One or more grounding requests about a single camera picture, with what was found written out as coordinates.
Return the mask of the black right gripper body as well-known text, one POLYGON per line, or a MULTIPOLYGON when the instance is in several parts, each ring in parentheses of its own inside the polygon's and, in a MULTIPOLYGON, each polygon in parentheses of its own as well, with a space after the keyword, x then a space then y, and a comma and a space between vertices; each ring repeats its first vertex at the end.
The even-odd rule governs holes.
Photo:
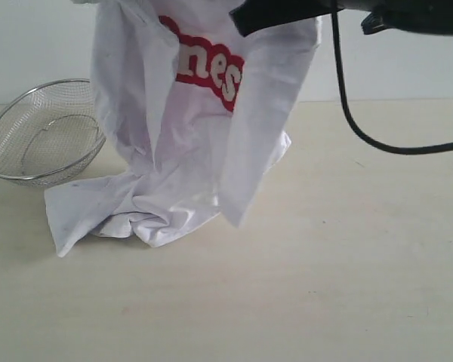
POLYGON ((425 35, 453 36, 453 0, 336 1, 340 10, 365 11, 366 35, 398 29, 425 35))

